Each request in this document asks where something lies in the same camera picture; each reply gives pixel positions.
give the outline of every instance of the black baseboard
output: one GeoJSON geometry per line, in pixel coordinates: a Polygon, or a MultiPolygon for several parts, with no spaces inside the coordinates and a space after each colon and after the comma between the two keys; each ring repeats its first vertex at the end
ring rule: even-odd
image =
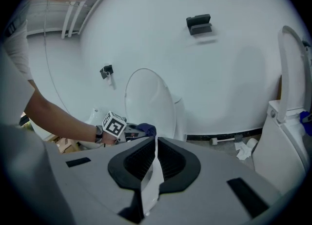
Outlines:
{"type": "Polygon", "coordinates": [[[209,141],[211,138],[218,138],[218,140],[233,138],[235,135],[243,135],[243,137],[251,137],[262,134],[262,129],[254,129],[244,132],[237,132],[232,134],[220,135],[188,135],[188,141],[209,141]]]}

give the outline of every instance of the gray wall mount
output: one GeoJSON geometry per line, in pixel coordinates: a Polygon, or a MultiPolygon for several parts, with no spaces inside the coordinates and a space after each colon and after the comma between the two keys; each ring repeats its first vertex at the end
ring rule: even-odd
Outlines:
{"type": "Polygon", "coordinates": [[[187,27],[189,28],[191,35],[212,32],[212,25],[209,23],[209,21],[209,14],[197,15],[195,17],[188,17],[186,19],[187,27]]]}

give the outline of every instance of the blue object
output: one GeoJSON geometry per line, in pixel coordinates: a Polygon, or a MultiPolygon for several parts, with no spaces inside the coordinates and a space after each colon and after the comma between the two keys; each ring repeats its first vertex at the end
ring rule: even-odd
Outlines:
{"type": "Polygon", "coordinates": [[[156,127],[148,123],[141,123],[136,127],[136,129],[144,131],[148,137],[155,137],[157,134],[156,127]]]}
{"type": "Polygon", "coordinates": [[[311,137],[312,136],[312,122],[303,123],[302,120],[310,115],[308,111],[303,111],[300,113],[300,122],[302,123],[306,133],[311,137]]]}

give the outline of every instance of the white wall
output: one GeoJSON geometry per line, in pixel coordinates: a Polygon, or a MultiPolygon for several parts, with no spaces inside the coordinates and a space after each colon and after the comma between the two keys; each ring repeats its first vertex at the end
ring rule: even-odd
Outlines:
{"type": "MultiPolygon", "coordinates": [[[[42,95],[73,117],[86,121],[91,114],[90,86],[81,58],[79,36],[61,39],[60,32],[28,36],[29,65],[42,95]]],[[[50,133],[35,125],[43,139],[50,133]]]]}
{"type": "Polygon", "coordinates": [[[283,25],[304,34],[288,0],[103,0],[81,35],[93,101],[124,115],[127,80],[148,67],[183,97],[189,134],[259,128],[277,95],[283,25]],[[213,31],[192,37],[186,18],[200,14],[213,31]],[[106,62],[116,90],[98,72],[106,62]]]}

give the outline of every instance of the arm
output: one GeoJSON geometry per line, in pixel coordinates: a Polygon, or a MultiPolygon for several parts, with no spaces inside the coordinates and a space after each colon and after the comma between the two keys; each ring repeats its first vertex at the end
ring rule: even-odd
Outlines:
{"type": "MultiPolygon", "coordinates": [[[[29,82],[35,88],[35,92],[26,106],[25,113],[35,124],[60,137],[86,142],[95,141],[97,130],[95,126],[79,121],[47,101],[39,92],[35,82],[33,80],[29,82]]],[[[113,144],[115,137],[104,133],[102,142],[113,144]]]]}

